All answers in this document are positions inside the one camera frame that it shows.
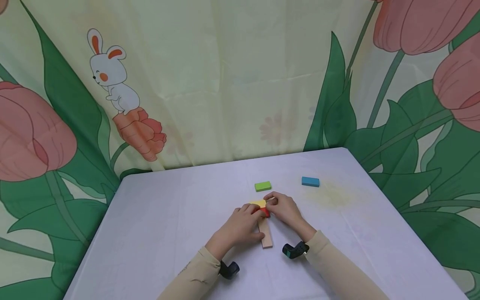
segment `pale yellow background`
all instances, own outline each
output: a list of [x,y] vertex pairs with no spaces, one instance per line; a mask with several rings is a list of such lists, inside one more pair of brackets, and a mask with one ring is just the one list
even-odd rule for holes
[[[117,174],[129,168],[163,170],[301,151],[325,76],[331,32],[338,37],[348,64],[372,5],[371,0],[24,3],[110,119],[117,110],[92,79],[89,60],[93,53],[87,31],[96,28],[101,33],[104,51],[112,45],[125,49],[125,83],[138,93],[149,116],[162,123],[167,143],[153,163],[128,147],[118,159]],[[353,66],[351,102],[359,128],[366,125],[394,56],[373,47],[372,30],[373,21]],[[0,41],[3,66],[20,84],[47,99],[40,41],[18,0],[11,0],[0,16]],[[431,79],[447,54],[442,49],[405,57],[386,98],[397,100],[415,84]],[[388,118],[385,104],[375,126]],[[259,128],[269,117],[281,120],[275,126],[282,135],[280,144],[261,139]],[[112,155],[123,140],[113,122],[111,127]],[[420,157],[440,130],[419,140]],[[185,154],[178,151],[181,147],[186,148]],[[68,186],[75,197],[90,198],[74,185]],[[425,196],[414,201],[423,201]],[[478,210],[461,215],[480,225]],[[37,231],[7,234],[15,221],[0,204],[0,237],[52,251],[47,236]],[[52,266],[0,250],[0,287],[48,277]],[[450,269],[449,273],[464,291],[473,287],[469,272]]]

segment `beige sleeve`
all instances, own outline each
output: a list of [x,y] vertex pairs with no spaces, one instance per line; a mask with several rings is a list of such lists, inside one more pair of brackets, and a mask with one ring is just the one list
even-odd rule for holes
[[342,300],[383,300],[388,297],[328,238],[317,231],[307,242],[310,250],[306,257],[332,290]]
[[220,262],[201,248],[157,300],[199,300],[216,282]]

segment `floral curtain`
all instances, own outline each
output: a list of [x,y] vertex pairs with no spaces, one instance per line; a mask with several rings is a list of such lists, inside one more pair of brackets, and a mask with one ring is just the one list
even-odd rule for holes
[[346,147],[480,299],[477,0],[0,0],[0,299],[61,299],[123,177]]

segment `rabbit ear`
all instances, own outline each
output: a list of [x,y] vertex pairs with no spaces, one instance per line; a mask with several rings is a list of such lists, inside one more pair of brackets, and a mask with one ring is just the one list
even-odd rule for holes
[[100,54],[102,53],[103,39],[98,30],[92,28],[87,33],[88,44],[92,48],[93,53]]
[[111,46],[108,48],[107,55],[109,59],[115,58],[118,60],[122,60],[127,57],[125,50],[123,50],[123,48],[120,46]]

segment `hand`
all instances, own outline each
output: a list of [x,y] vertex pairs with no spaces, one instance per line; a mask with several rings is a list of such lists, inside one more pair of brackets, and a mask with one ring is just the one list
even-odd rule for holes
[[292,197],[271,192],[264,197],[267,200],[266,208],[290,227],[303,220],[300,210]]
[[244,204],[235,208],[225,224],[213,234],[205,248],[219,261],[235,245],[261,241],[265,235],[253,232],[257,221],[265,217],[265,213],[256,204]]
[[279,192],[271,192],[264,197],[264,200],[267,200],[266,208],[268,211],[290,226],[304,242],[313,238],[316,233],[315,228],[301,216],[300,210],[292,197]]

